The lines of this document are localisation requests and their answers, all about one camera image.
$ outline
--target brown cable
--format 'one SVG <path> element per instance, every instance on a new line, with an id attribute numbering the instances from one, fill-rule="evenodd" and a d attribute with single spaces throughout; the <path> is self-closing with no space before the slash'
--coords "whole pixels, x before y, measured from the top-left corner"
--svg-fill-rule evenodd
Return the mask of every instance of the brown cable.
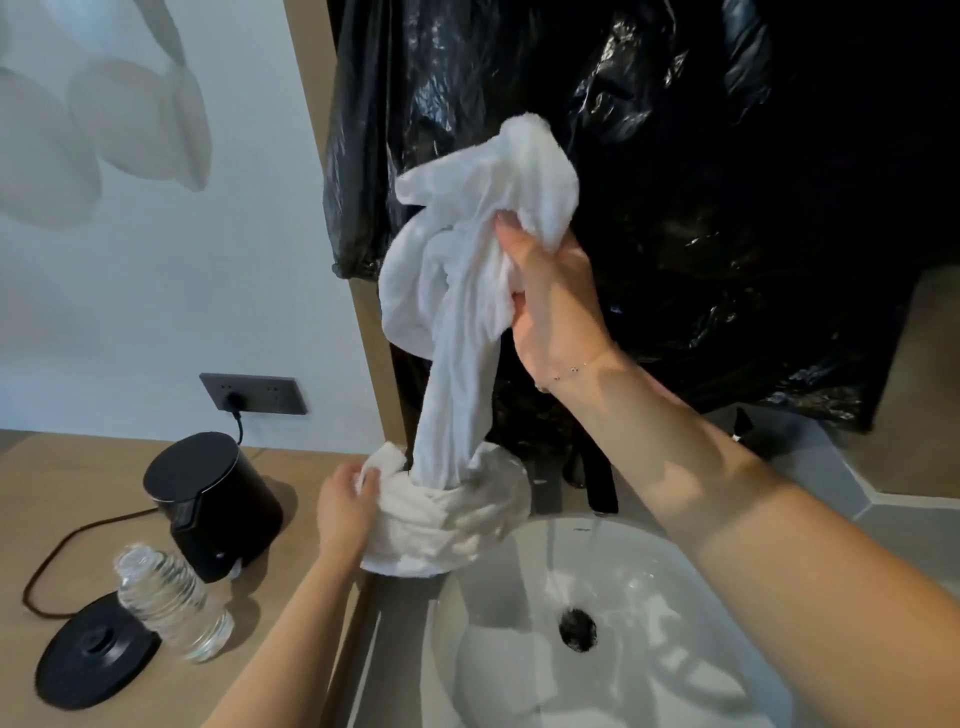
<path id="1" fill-rule="evenodd" d="M 50 563 L 55 558 L 57 558 L 57 554 L 59 554 L 63 550 L 63 547 L 66 546 L 67 543 L 70 541 L 70 539 L 72 539 L 78 533 L 83 533 L 84 531 L 88 531 L 91 528 L 96 528 L 98 525 L 107 525 L 108 523 L 129 521 L 130 519 L 139 518 L 140 516 L 147 516 L 151 513 L 156 513 L 157 511 L 159 511 L 159 508 L 148 508 L 145 511 L 137 511 L 136 513 L 128 513 L 125 516 L 114 516 L 111 519 L 103 519 L 102 521 L 95 521 L 93 523 L 88 523 L 87 525 L 82 525 L 80 528 L 70 531 L 70 533 L 68 533 L 66 536 L 64 536 L 60 540 L 60 543 L 54 547 L 54 550 L 52 550 L 50 554 L 47 556 L 47 558 L 45 558 L 42 561 L 40 566 L 36 568 L 36 571 L 34 571 L 34 575 L 31 576 L 30 580 L 27 582 L 27 586 L 23 588 L 23 596 L 20 597 L 20 603 L 23 604 L 23 606 L 25 606 L 27 609 L 29 609 L 31 612 L 33 612 L 35 615 L 37 615 L 42 619 L 70 619 L 71 617 L 74 617 L 77 614 L 76 612 L 63 613 L 63 614 L 58 614 L 56 612 L 45 612 L 44 610 L 40 609 L 34 604 L 34 601 L 31 597 L 31 592 L 34 590 L 34 586 L 36 586 L 36 582 L 39 580 L 40 576 L 42 576 L 43 573 L 46 571 L 47 567 L 50 566 Z"/>

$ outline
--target person's right arm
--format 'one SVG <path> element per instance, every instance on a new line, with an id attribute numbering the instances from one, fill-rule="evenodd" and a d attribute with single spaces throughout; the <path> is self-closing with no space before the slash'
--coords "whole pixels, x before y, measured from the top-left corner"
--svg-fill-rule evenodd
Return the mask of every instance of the person's right arm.
<path id="1" fill-rule="evenodd" d="M 551 256 L 495 227 L 526 283 L 521 361 L 783 676 L 838 728 L 960 725 L 960 604 L 621 354 L 572 235 Z"/>

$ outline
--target wooden countertop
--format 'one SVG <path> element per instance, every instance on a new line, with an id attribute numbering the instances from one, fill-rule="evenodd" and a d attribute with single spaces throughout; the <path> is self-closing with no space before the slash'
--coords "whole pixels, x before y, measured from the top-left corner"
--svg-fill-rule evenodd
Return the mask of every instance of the wooden countertop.
<path id="1" fill-rule="evenodd" d="M 317 553 L 316 502 L 326 476 L 347 456 L 244 448 L 283 505 L 285 526 L 270 550 L 236 581 L 211 585 L 236 619 L 233 637 L 213 660 L 190 665 L 165 645 L 126 688 L 84 711 L 67 713 L 34 693 L 34 670 L 63 625 L 35 617 L 20 594 L 39 563 L 85 523 L 149 508 L 141 478 L 167 443 L 0 430 L 0 726 L 7 728 L 193 728 L 209 715 L 263 641 Z M 37 583 L 34 602 L 75 612 L 116 589 L 113 558 L 131 543 L 171 548 L 168 522 L 152 514 L 74 538 Z M 362 619 L 372 581 L 350 595 L 341 649 Z M 344 670 L 338 658 L 333 682 Z M 331 690 L 335 694 L 336 685 Z"/>

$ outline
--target power cord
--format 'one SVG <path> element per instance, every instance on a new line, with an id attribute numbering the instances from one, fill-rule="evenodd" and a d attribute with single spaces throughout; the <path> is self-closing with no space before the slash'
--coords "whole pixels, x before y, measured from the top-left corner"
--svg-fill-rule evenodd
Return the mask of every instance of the power cord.
<path id="1" fill-rule="evenodd" d="M 240 431 L 240 435 L 237 437 L 237 445 L 240 445 L 243 443 L 243 422 L 240 420 L 240 411 L 246 408 L 247 398 L 238 392 L 230 392 L 227 395 L 224 406 L 227 409 L 227 412 L 233 415 L 233 419 L 237 421 L 237 429 Z M 132 519 L 138 519 L 141 516 L 149 516 L 151 513 L 157 513 L 159 510 L 159 508 L 147 508 L 144 511 L 128 513 L 125 516 L 114 516 L 111 519 L 94 521 L 93 523 L 82 525 L 80 528 L 75 528 L 74 530 L 70 531 L 70 533 L 60 540 L 59 544 L 54 546 L 54 549 L 47 555 L 47 557 L 40 562 L 40 565 L 36 568 L 36 571 L 34 571 L 33 575 L 27 581 L 27 586 L 23 588 L 23 594 L 20 596 L 20 603 L 26 607 L 28 611 L 37 617 L 40 617 L 41 619 L 70 619 L 77 616 L 77 612 L 47 612 L 46 610 L 40 609 L 34 604 L 33 592 L 36 582 L 40 580 L 40 577 L 47 570 L 47 567 L 49 567 L 53 560 L 57 558 L 57 554 L 63 551 L 63 547 L 70 542 L 70 539 L 79 533 L 83 533 L 84 531 L 88 531 L 91 528 L 96 528 L 100 525 L 119 523 L 120 521 L 131 521 Z"/>

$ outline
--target kettle lid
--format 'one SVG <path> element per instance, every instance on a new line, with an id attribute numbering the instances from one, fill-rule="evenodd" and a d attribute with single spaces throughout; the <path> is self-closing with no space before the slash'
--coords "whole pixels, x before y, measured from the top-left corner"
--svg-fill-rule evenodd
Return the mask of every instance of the kettle lid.
<path id="1" fill-rule="evenodd" d="M 198 432 L 171 445 L 143 474 L 154 500 L 191 500 L 216 485 L 236 464 L 240 448 L 225 432 Z"/>

